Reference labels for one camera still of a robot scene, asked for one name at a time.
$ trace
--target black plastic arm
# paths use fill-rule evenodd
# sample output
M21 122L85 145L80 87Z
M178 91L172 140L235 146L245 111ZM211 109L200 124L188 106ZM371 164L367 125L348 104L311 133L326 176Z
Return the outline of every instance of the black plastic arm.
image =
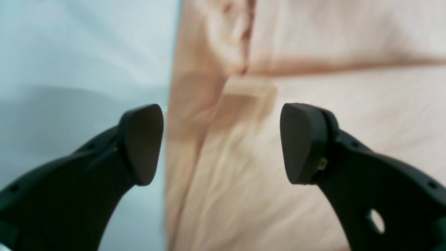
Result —
M121 197L155 176L164 122L158 105L0 192L0 243L13 251L96 251Z
M374 153L341 131L330 111L311 105L284 105L281 140L288 179L323 191L353 251L446 250L446 189L439 182Z

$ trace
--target light blue background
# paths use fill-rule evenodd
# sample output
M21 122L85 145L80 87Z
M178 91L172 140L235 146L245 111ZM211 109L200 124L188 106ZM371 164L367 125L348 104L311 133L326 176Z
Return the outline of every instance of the light blue background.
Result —
M121 114L166 110L179 0L0 0L0 188ZM166 249L164 153L122 199L100 250Z

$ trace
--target wrinkled fabric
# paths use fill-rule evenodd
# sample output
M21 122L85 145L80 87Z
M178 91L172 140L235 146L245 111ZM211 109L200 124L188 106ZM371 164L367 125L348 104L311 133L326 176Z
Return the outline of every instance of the wrinkled fabric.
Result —
M168 111L169 249L349 250L322 192L286 178L284 103L326 108L374 151L445 183L445 5L186 0Z

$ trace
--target peach cloth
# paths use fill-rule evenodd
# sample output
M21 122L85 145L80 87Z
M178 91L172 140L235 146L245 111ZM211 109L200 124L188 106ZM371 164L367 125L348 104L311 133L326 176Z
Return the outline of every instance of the peach cloth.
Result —
M348 250L315 186L289 184L284 103L335 113L446 183L446 2L185 0L167 130L172 251Z

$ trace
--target screw hole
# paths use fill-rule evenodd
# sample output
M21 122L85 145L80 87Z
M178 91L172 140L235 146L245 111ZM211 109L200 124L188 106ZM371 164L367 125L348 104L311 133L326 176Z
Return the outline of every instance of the screw hole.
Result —
M429 181L427 183L432 189L437 189L437 184L435 184L433 181Z
M18 185L13 185L11 187L11 192L17 192L17 191L19 191L19 186Z
M371 209L367 214L367 219L370 223L370 227L377 234L384 234L386 226L381 214L375 209Z

